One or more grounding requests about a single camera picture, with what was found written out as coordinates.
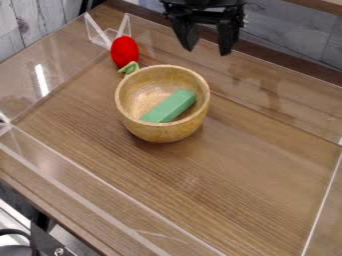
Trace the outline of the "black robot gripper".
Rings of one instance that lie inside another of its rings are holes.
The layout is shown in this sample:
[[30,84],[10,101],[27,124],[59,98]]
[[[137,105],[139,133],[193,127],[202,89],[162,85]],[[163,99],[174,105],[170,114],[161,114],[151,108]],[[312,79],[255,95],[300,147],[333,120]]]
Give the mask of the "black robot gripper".
[[222,56],[231,53],[245,27],[246,0],[159,0],[183,48],[191,51],[199,41],[197,24],[214,24]]

